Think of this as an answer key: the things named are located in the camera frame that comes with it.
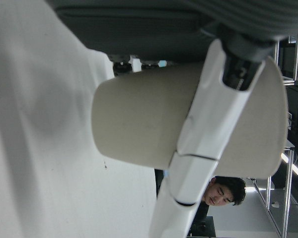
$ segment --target man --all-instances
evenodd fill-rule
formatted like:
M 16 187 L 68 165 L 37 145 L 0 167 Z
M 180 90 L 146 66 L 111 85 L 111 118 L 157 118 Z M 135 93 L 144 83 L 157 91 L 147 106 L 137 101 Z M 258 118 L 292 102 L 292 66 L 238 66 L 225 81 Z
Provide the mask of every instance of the man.
M 206 218 L 209 206 L 239 205 L 245 198 L 245 181 L 241 178 L 215 176 L 207 186 L 193 220 L 199 225 Z

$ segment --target black hair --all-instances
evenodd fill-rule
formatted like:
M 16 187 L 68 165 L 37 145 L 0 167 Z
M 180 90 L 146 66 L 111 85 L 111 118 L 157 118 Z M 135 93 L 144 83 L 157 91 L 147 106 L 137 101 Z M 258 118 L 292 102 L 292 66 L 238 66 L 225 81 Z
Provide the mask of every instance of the black hair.
M 229 188 L 233 195 L 233 206 L 239 205 L 245 198 L 245 181 L 241 178 L 215 176 L 215 183 L 219 183 Z

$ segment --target ceiling light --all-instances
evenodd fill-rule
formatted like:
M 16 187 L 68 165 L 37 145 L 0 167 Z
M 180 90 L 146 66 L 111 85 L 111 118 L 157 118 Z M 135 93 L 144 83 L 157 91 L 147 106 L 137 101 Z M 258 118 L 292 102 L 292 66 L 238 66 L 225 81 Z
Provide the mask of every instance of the ceiling light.
M 288 163 L 289 159 L 284 153 L 281 154 L 281 157 L 286 163 Z M 296 175 L 298 175 L 298 167 L 296 165 L 292 164 L 292 170 Z

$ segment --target black clothing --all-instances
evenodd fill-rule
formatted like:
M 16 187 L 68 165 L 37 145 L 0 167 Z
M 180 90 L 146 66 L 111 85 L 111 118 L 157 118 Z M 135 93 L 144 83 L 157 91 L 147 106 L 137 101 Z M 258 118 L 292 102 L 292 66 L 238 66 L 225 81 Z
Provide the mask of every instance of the black clothing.
M 205 202 L 201 202 L 195 214 L 188 236 L 204 236 L 206 223 L 204 222 L 207 217 L 209 206 Z
M 200 224 L 207 217 L 209 206 L 205 202 L 201 202 L 198 211 L 195 214 L 192 224 Z

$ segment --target white robotic arm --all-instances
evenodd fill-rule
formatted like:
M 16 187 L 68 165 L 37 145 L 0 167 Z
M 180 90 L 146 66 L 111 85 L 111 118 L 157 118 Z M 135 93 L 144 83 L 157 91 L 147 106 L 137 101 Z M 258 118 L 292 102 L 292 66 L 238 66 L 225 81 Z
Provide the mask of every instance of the white robotic arm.
M 211 44 L 190 112 L 181 130 L 155 206 L 150 238 L 188 234 L 210 176 L 235 128 L 264 63 L 247 90 L 223 83 L 226 54 L 220 40 Z

